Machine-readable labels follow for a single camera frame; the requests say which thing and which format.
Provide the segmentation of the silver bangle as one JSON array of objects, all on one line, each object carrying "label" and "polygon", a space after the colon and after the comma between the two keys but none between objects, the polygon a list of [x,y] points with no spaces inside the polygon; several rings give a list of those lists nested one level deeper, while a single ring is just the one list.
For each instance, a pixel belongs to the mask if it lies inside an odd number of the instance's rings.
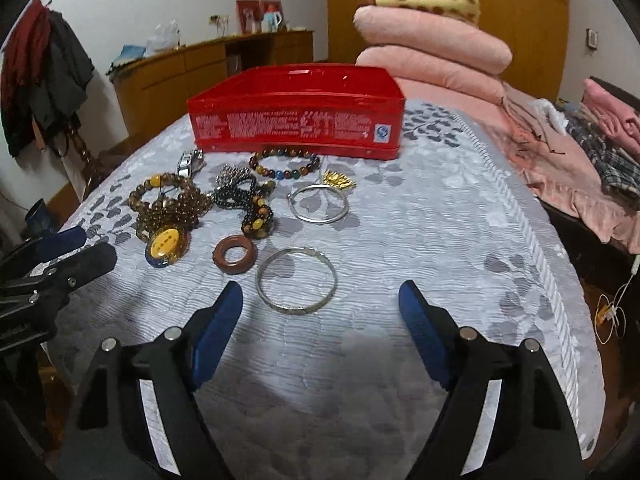
[{"label": "silver bangle", "polygon": [[273,311],[311,314],[334,300],[338,275],[332,261],[320,250],[287,247],[259,263],[255,289],[262,303]]},{"label": "silver bangle", "polygon": [[310,184],[289,192],[286,201],[299,221],[323,226],[343,220],[349,214],[349,202],[338,188]]}]

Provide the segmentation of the brown stone ring pendant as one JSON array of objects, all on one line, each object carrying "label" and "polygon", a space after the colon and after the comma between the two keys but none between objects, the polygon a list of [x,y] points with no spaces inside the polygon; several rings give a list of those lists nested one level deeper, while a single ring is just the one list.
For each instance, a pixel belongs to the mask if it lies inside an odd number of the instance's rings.
[{"label": "brown stone ring pendant", "polygon": [[225,274],[245,273],[254,266],[256,259],[255,244],[244,235],[223,238],[213,251],[213,262]]}]

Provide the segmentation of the silver wrist watch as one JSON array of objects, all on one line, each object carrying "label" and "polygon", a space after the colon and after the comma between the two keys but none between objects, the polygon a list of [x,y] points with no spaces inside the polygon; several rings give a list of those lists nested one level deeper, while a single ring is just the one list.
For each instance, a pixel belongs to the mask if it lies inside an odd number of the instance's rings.
[{"label": "silver wrist watch", "polygon": [[192,179],[205,166],[204,152],[199,150],[185,151],[182,153],[176,169],[179,177]]}]

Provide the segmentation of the white grey leaf bedspread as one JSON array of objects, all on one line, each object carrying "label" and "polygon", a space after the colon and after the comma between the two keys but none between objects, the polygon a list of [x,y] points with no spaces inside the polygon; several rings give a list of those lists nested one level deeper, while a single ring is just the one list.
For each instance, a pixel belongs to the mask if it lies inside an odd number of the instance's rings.
[{"label": "white grey leaf bedspread", "polygon": [[[239,479],[402,479],[446,399],[398,308],[413,281],[425,299],[491,342],[539,342],[565,394],[577,441],[544,445],[537,464],[592,452],[604,411],[600,356],[576,272],[536,198],[484,131],[465,117],[408,104],[390,162],[328,156],[356,182],[349,214],[315,226],[278,184],[273,232],[238,276],[244,307],[215,377],[196,398]],[[259,263],[311,247],[335,266],[338,291],[317,312],[287,315],[257,296]]]}]

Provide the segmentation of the hanging dark clothes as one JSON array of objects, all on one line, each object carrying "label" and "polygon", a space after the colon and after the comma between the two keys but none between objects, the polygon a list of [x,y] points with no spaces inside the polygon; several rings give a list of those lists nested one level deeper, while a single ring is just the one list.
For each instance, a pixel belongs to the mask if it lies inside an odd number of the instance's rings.
[{"label": "hanging dark clothes", "polygon": [[53,146],[81,126],[94,65],[58,11],[32,0],[3,51],[1,123],[6,147],[17,158],[32,144]]}]

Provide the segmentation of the wooden sideboard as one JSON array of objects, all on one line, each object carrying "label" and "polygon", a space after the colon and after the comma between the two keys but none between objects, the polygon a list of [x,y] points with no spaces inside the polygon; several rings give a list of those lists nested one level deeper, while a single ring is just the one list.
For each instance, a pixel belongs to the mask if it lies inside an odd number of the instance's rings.
[{"label": "wooden sideboard", "polygon": [[243,70],[311,63],[311,30],[260,32],[180,47],[110,73],[128,143],[140,148],[186,114],[186,101]]}]

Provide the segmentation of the gold pendant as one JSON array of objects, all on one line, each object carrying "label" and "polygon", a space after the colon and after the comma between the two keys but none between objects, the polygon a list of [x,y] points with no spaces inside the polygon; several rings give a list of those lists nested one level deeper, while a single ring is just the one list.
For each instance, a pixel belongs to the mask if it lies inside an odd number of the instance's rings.
[{"label": "gold pendant", "polygon": [[324,185],[329,185],[331,188],[337,188],[341,191],[349,190],[356,186],[356,182],[347,174],[341,174],[333,170],[326,170],[322,174],[321,181]]}]

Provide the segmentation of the red tin box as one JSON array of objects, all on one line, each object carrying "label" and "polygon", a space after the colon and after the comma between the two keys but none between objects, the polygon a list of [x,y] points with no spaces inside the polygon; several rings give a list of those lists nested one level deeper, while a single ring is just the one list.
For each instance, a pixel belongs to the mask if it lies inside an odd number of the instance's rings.
[{"label": "red tin box", "polygon": [[206,152],[304,148],[391,160],[405,102],[384,68],[310,63],[246,70],[188,99],[186,109]]}]

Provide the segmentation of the plaid shirt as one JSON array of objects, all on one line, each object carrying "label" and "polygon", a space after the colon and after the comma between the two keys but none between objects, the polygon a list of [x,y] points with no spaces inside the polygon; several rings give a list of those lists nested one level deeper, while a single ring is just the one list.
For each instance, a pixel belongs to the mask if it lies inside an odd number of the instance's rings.
[{"label": "plaid shirt", "polygon": [[597,171],[602,188],[638,208],[639,164],[623,155],[601,128],[577,113],[568,112],[566,131],[578,143]]}]

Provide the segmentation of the white kettle red lid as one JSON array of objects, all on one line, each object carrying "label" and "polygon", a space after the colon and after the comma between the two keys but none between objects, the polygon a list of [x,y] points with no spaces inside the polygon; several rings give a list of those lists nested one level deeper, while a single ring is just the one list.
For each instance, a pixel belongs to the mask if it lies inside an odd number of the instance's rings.
[{"label": "white kettle red lid", "polygon": [[283,23],[283,15],[280,9],[274,4],[268,4],[262,14],[262,32],[278,32]]}]

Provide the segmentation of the upper pink pillow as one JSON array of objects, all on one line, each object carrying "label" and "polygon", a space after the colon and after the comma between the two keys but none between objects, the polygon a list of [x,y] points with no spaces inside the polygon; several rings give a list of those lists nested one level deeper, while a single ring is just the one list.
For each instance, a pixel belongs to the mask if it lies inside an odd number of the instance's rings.
[{"label": "upper pink pillow", "polygon": [[360,6],[354,25],[372,46],[401,46],[500,75],[511,64],[509,46],[487,32],[433,13]]}]

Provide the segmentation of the yellow spotted blanket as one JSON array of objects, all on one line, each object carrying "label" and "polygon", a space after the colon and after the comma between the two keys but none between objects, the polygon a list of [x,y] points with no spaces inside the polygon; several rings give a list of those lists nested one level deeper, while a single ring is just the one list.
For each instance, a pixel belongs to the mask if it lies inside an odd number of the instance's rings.
[{"label": "yellow spotted blanket", "polygon": [[455,18],[473,25],[480,21],[480,0],[372,0],[375,6],[411,9]]}]

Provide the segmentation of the wooden wardrobe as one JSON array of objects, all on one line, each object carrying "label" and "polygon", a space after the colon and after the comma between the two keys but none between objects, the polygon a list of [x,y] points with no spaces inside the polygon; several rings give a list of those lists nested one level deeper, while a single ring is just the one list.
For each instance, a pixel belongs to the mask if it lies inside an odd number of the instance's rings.
[{"label": "wooden wardrobe", "polygon": [[[374,0],[326,0],[328,60],[352,63],[366,43],[352,24],[360,6]],[[555,100],[566,58],[568,0],[430,0],[437,13],[478,26],[506,43],[512,62],[502,79],[535,98]]]}]

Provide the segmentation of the red picture frame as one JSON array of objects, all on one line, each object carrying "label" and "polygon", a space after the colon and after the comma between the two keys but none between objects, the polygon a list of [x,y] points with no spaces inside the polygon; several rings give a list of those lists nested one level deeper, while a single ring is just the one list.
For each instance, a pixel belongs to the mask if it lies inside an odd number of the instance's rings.
[{"label": "red picture frame", "polygon": [[[266,10],[268,4],[274,4],[277,6],[283,15],[280,0],[238,0],[235,3],[236,13],[238,14],[240,23],[240,32],[242,35],[258,34],[258,32],[263,34],[262,14]],[[285,29],[284,17],[280,30],[282,29]]]}]

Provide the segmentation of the wall switch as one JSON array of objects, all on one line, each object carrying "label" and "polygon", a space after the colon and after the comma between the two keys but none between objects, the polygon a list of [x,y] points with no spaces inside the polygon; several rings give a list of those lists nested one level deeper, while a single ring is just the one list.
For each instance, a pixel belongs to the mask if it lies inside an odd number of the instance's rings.
[{"label": "wall switch", "polygon": [[588,28],[586,30],[586,45],[587,48],[591,51],[597,50],[599,45],[599,35],[596,30],[591,28]]}]

